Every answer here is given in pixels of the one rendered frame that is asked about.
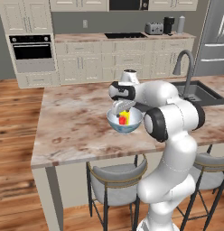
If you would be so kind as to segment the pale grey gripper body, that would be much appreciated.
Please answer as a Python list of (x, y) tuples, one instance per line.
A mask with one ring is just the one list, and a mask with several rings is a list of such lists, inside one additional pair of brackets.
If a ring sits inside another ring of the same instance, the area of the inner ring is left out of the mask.
[(133, 100), (128, 100), (128, 99), (116, 100), (113, 103), (111, 110), (114, 115), (118, 115), (120, 112), (130, 109), (134, 105), (135, 105), (135, 101)]

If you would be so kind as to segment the pale blue bowl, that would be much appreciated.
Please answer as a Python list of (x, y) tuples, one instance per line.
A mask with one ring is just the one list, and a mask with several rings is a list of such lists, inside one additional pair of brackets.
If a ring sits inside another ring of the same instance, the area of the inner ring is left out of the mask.
[(114, 115), (112, 110), (107, 111), (107, 120), (111, 127), (119, 133), (127, 134), (133, 132), (143, 121), (142, 113), (131, 107), (129, 110), (124, 110), (118, 115)]

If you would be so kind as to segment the cream base cupboards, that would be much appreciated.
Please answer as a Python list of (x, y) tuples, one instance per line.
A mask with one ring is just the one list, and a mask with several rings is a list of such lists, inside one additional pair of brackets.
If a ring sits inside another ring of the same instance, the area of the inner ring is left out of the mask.
[(139, 79), (169, 78), (178, 54), (194, 39), (159, 39), (56, 43), (62, 84), (119, 80), (133, 69)]

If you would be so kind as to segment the black hob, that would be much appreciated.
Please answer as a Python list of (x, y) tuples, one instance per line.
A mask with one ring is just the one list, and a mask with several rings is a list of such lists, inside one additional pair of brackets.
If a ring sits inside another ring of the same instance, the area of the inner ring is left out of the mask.
[(146, 38), (141, 32), (118, 32), (118, 33), (105, 33), (108, 39), (133, 39), (133, 38)]

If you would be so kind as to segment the dark sink basin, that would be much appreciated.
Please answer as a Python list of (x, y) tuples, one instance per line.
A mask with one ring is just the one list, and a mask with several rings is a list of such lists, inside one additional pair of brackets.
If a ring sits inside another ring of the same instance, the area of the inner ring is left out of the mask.
[(186, 98), (200, 106), (224, 105), (224, 97), (201, 83), (199, 80), (193, 80), (191, 82)]

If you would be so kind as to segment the grey bar stool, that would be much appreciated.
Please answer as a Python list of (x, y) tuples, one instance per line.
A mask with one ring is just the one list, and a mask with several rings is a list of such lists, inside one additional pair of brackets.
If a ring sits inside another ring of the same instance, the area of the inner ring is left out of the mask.
[[(206, 231), (212, 219), (212, 216), (215, 212), (215, 209), (219, 203), (221, 194), (224, 190), (224, 156), (223, 157), (212, 156), (210, 154), (211, 149), (212, 149), (212, 145), (209, 146), (206, 152), (199, 153), (196, 156), (195, 163), (190, 169), (190, 175), (194, 178), (196, 185), (195, 185), (195, 191), (191, 195), (190, 202), (188, 204), (186, 212), (183, 213), (180, 208), (177, 208), (183, 216), (183, 221), (180, 227), (180, 231), (184, 230), (186, 223), (189, 220), (195, 220), (204, 217), (206, 217), (206, 222), (203, 231)], [(209, 189), (212, 189), (212, 193), (215, 193), (215, 191), (218, 192), (210, 210), (208, 210), (205, 201), (203, 199), (203, 196), (201, 195), (201, 192), (203, 190), (209, 190)], [(206, 213), (201, 216), (191, 217), (190, 216), (191, 209), (197, 195), (200, 196), (202, 205), (204, 206)]]
[(86, 162), (89, 214), (96, 210), (103, 231), (108, 231), (108, 209), (125, 205), (130, 209), (132, 231), (137, 229), (140, 205), (137, 184), (148, 166), (145, 155), (140, 164), (137, 161), (138, 156), (133, 163), (101, 168)]

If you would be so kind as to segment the silver toaster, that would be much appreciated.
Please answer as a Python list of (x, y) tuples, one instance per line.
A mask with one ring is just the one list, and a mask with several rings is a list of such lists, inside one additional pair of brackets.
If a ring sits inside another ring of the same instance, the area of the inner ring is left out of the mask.
[(146, 23), (145, 33), (148, 35), (161, 35), (163, 33), (162, 23)]

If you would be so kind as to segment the black coffee machine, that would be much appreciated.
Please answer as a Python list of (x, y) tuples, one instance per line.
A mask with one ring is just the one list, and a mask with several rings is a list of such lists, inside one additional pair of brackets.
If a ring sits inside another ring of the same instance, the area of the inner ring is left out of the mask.
[(172, 16), (165, 17), (163, 19), (163, 33), (164, 34), (171, 33), (173, 25), (174, 25), (174, 18)]

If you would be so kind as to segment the grey cylinder jar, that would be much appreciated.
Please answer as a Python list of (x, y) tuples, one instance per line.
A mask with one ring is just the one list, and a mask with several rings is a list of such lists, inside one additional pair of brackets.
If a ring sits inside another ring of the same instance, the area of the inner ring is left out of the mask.
[(184, 23), (185, 23), (185, 17), (182, 15), (180, 16), (179, 21), (178, 21), (178, 26), (177, 26), (177, 31), (176, 31), (177, 34), (183, 33)]

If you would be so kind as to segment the black microwave oven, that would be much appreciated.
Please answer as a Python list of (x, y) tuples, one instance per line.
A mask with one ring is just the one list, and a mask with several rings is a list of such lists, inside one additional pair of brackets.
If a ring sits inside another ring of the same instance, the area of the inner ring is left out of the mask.
[(110, 11), (143, 11), (148, 5), (149, 0), (109, 0)]

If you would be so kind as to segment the stainless steel fridge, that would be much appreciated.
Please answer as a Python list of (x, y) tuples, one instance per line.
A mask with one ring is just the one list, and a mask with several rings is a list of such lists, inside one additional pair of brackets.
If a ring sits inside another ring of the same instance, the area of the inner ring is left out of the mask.
[(224, 75), (224, 0), (210, 0), (193, 75)]

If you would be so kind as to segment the cream tall oven cabinet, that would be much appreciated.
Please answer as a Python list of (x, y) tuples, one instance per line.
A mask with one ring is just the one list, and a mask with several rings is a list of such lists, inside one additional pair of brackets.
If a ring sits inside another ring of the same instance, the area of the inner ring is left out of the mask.
[[(49, 0), (0, 0), (0, 16), (19, 88), (59, 86)], [(10, 35), (50, 35), (56, 70), (19, 73), (15, 66)]]

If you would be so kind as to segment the black wall oven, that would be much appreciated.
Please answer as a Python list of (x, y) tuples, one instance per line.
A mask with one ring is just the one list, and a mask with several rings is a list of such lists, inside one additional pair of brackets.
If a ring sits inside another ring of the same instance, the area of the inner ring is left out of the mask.
[(9, 40), (19, 73), (56, 70), (50, 35), (10, 35)]

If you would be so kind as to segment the cream wall cupboards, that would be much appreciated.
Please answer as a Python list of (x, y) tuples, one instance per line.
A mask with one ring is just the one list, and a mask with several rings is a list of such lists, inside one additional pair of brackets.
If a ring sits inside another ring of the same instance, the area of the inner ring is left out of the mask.
[[(195, 11), (199, 0), (149, 0), (143, 11)], [(109, 0), (50, 0), (53, 12), (109, 12)]]

